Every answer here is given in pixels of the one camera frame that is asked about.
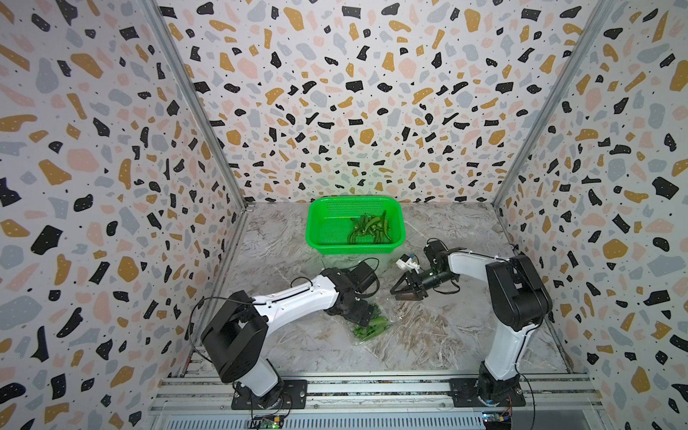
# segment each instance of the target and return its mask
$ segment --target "marble floor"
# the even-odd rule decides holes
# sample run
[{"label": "marble floor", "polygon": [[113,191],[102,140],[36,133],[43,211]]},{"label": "marble floor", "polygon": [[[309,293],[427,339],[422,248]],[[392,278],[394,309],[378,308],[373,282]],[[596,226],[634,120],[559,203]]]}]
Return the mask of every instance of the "marble floor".
[{"label": "marble floor", "polygon": [[[462,277],[453,295],[430,292],[423,301],[394,301],[389,289],[402,271],[394,264],[403,253],[416,253],[421,267],[428,238],[449,248],[463,246],[490,255],[513,252],[491,206],[484,204],[404,204],[406,242],[392,254],[320,255],[305,242],[308,204],[258,204],[249,213],[241,250],[220,295],[246,290],[249,296],[289,288],[299,276],[312,278],[324,267],[349,267],[377,257],[380,291],[368,299],[395,321],[378,338],[356,345],[347,321],[315,312],[288,324],[266,339],[263,356],[281,372],[411,371],[452,369],[475,373],[489,352],[497,317],[487,285]],[[203,373],[214,373],[206,364]],[[552,333],[543,325],[531,339],[522,372],[566,372]]]}]

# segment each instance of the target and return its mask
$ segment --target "terrazzo wallpaper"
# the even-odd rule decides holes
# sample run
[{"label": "terrazzo wallpaper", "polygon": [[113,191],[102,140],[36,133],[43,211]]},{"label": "terrazzo wallpaper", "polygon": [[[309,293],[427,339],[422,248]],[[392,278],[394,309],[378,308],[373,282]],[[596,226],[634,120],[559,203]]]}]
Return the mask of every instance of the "terrazzo wallpaper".
[{"label": "terrazzo wallpaper", "polygon": [[483,202],[596,1],[159,4],[247,200]]},{"label": "terrazzo wallpaper", "polygon": [[139,429],[236,214],[131,1],[0,2],[0,427]]},{"label": "terrazzo wallpaper", "polygon": [[687,6],[617,2],[498,210],[624,430],[688,428]]}]

